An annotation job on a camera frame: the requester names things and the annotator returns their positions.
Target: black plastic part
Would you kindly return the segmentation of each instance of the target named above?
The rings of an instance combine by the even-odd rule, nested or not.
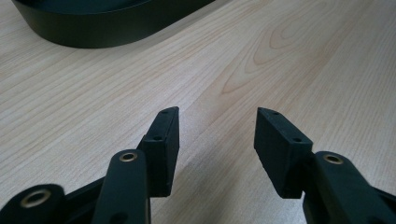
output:
[[[1,224],[52,224],[64,218],[64,190],[37,185],[14,196],[1,210]]]
[[[179,149],[178,107],[158,113],[137,148],[146,154],[150,197],[169,196]]]
[[[396,216],[347,158],[327,151],[316,153],[314,182],[330,223],[396,223]]]
[[[384,201],[384,203],[392,210],[393,214],[396,214],[396,196],[386,193],[381,189],[376,189],[378,196]]]
[[[67,217],[64,224],[91,223],[104,180],[105,178],[102,177],[66,195],[64,210]]]
[[[113,156],[97,201],[92,224],[150,223],[146,156],[124,150]]]
[[[305,194],[303,209],[307,224],[329,224],[330,217],[326,204],[320,197]]]
[[[301,198],[299,171],[313,153],[312,141],[280,113],[259,108],[254,148],[282,198]]]
[[[13,0],[43,38],[68,47],[97,49],[152,35],[214,0]]]

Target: black clamp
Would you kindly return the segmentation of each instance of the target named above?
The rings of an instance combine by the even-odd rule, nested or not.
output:
[[[312,153],[312,141],[280,113],[259,108],[254,148],[277,194],[304,196],[311,223],[396,223],[396,197],[373,188],[350,160],[333,152]]]
[[[179,149],[178,107],[161,111],[137,149],[115,154],[105,177],[64,195],[39,185],[13,197],[1,224],[150,223],[150,197],[171,194]]]

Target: screw hole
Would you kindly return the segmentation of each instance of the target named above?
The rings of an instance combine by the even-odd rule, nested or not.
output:
[[[134,161],[136,159],[137,155],[133,152],[128,152],[120,156],[120,161]]]
[[[341,158],[339,158],[337,156],[334,156],[334,155],[329,155],[328,154],[328,155],[325,155],[323,158],[324,158],[325,161],[328,161],[330,163],[337,164],[337,165],[340,165],[340,164],[344,163],[344,161],[341,160]]]
[[[163,140],[163,138],[161,136],[154,136],[152,139],[154,139],[155,141]]]
[[[50,191],[39,189],[24,197],[21,201],[21,207],[31,208],[44,203],[50,197]]]
[[[120,212],[111,216],[109,223],[110,224],[123,224],[128,220],[128,215],[126,213]]]

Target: wood grain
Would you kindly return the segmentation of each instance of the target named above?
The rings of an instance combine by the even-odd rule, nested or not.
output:
[[[253,150],[258,106],[396,194],[396,1],[218,0],[133,44],[70,49],[2,0],[0,40],[0,206],[103,176],[173,105],[177,172],[153,223],[305,223]]]

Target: metal ring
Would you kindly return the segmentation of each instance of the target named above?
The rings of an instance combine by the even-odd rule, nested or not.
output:
[[[331,154],[324,155],[323,159],[327,162],[330,162],[332,164],[337,164],[337,165],[344,163],[344,161],[341,158],[331,155]]]
[[[33,199],[34,196],[40,195],[41,197],[38,197],[36,199]],[[21,201],[21,207],[24,208],[31,208],[38,206],[45,202],[48,198],[50,197],[50,191],[47,189],[39,189],[36,191],[33,191],[32,193],[28,194],[26,197],[24,197]]]
[[[137,159],[137,154],[133,152],[127,152],[120,156],[120,161],[134,161]]]

